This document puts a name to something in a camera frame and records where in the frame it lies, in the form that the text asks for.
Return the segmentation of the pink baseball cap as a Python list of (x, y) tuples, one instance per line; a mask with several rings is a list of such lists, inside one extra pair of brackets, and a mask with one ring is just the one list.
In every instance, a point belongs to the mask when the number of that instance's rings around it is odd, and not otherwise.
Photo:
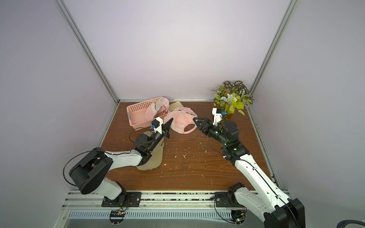
[(169, 100), (165, 97), (161, 97), (156, 102), (151, 103), (148, 106), (144, 114), (144, 117), (146, 120), (152, 120), (156, 117), (166, 115), (168, 112), (169, 112)]
[(195, 125), (194, 118), (197, 114), (188, 107), (180, 107), (170, 111), (163, 120), (163, 123), (167, 123), (171, 119), (173, 120), (170, 128), (180, 134), (189, 134), (193, 132), (197, 126)]

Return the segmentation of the beige baseball cap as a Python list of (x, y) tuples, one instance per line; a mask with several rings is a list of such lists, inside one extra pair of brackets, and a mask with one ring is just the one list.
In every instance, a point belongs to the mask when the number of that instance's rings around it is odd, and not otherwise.
[(159, 144), (151, 152), (151, 158), (146, 164), (137, 166), (140, 171), (153, 170), (159, 167), (163, 160), (163, 150), (164, 150), (164, 138), (160, 140)]

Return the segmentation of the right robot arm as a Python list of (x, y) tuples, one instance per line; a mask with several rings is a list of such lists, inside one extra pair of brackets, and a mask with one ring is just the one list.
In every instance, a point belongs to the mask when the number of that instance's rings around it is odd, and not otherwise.
[(239, 140), (239, 130), (233, 121), (215, 126), (208, 118), (193, 118), (197, 128), (207, 137), (222, 144), (224, 158), (232, 163), (251, 183), (256, 194), (236, 184), (231, 195), (239, 204), (255, 214), (266, 228), (304, 228), (305, 207), (299, 199), (291, 199), (265, 174)]

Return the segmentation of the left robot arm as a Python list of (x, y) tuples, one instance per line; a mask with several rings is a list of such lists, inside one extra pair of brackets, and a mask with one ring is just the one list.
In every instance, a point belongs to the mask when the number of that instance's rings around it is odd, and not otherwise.
[(69, 171), (69, 176), (83, 195), (95, 193), (121, 205), (125, 201), (125, 190), (116, 181), (106, 177), (111, 170), (146, 164), (152, 157), (152, 151), (162, 140), (170, 137), (169, 131), (173, 119), (163, 123), (161, 118), (151, 124), (153, 133), (140, 134), (134, 141), (134, 150), (125, 152), (107, 152), (100, 147), (88, 151)]

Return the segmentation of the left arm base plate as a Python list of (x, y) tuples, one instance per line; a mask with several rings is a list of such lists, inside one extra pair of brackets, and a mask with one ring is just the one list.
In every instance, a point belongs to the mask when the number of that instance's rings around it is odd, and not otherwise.
[(141, 192), (122, 192), (115, 199), (103, 198), (101, 207), (139, 207)]

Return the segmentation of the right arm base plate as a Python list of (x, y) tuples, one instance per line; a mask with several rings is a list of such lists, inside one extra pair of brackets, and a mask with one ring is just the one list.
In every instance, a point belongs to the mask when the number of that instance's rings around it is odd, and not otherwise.
[(240, 192), (215, 192), (210, 200), (214, 201), (215, 206), (218, 208), (251, 208), (254, 206), (248, 196)]

